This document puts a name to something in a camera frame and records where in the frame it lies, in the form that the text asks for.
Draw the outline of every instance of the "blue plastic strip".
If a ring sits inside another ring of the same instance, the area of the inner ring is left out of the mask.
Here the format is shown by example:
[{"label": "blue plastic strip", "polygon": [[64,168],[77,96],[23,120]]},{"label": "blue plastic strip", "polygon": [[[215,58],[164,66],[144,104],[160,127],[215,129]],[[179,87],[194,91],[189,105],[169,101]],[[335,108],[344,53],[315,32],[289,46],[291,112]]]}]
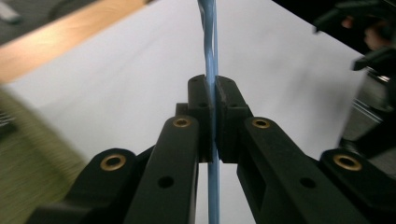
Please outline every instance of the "blue plastic strip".
[{"label": "blue plastic strip", "polygon": [[218,68],[218,40],[216,1],[198,0],[201,20],[204,28],[204,50],[206,64],[206,82],[209,87],[212,111],[212,156],[213,162],[208,164],[208,206],[209,224],[219,224],[219,154],[215,144],[216,134],[216,75]]}]

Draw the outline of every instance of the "screw hole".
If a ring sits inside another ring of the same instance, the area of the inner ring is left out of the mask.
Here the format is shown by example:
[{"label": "screw hole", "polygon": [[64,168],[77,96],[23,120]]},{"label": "screw hole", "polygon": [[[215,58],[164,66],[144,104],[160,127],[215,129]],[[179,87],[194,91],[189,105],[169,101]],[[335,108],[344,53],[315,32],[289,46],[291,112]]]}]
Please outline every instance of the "screw hole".
[{"label": "screw hole", "polygon": [[266,129],[270,127],[270,123],[264,119],[254,119],[253,125],[257,128]]},{"label": "screw hole", "polygon": [[169,189],[174,185],[175,181],[171,176],[164,176],[158,180],[158,186],[162,189]]},{"label": "screw hole", "polygon": [[100,163],[100,167],[105,171],[115,171],[120,169],[126,162],[126,159],[121,154],[112,154],[106,156]]},{"label": "screw hole", "polygon": [[317,187],[317,183],[315,183],[315,181],[313,181],[311,178],[307,177],[301,178],[300,183],[308,189],[314,189]]},{"label": "screw hole", "polygon": [[346,170],[350,170],[350,171],[361,170],[361,163],[351,156],[335,155],[332,159],[334,160],[335,164]]},{"label": "screw hole", "polygon": [[191,122],[189,119],[176,119],[173,124],[178,128],[185,128],[190,126]]}]

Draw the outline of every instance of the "white surface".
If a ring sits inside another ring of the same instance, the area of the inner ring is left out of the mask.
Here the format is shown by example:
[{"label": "white surface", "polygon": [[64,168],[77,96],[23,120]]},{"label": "white surface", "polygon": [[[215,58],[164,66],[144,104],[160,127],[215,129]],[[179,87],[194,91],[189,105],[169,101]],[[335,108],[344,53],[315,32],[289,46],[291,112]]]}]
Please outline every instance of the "white surface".
[{"label": "white surface", "polygon": [[[219,72],[255,116],[276,121],[308,155],[336,146],[362,74],[358,54],[271,1],[218,1]],[[9,84],[90,159],[154,145],[187,81],[205,72],[196,1],[158,1]],[[207,223],[200,165],[196,223]],[[221,165],[221,223],[254,223],[234,165]]]}]

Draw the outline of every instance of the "wooden surface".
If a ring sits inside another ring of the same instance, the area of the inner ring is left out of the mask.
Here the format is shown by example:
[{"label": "wooden surface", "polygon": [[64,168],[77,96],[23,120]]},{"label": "wooden surface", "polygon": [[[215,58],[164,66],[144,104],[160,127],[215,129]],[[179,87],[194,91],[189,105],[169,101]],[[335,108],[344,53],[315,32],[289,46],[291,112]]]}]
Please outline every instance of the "wooden surface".
[{"label": "wooden surface", "polygon": [[144,0],[101,0],[0,47],[0,83],[62,55],[145,6]]}]

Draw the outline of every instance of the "green mat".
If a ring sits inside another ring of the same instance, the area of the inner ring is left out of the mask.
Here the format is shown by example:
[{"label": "green mat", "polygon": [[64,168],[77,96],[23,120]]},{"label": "green mat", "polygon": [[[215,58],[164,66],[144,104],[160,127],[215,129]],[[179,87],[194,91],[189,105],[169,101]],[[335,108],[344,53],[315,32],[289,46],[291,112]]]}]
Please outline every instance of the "green mat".
[{"label": "green mat", "polygon": [[0,115],[0,222],[19,224],[60,201],[85,162],[1,88]]}]

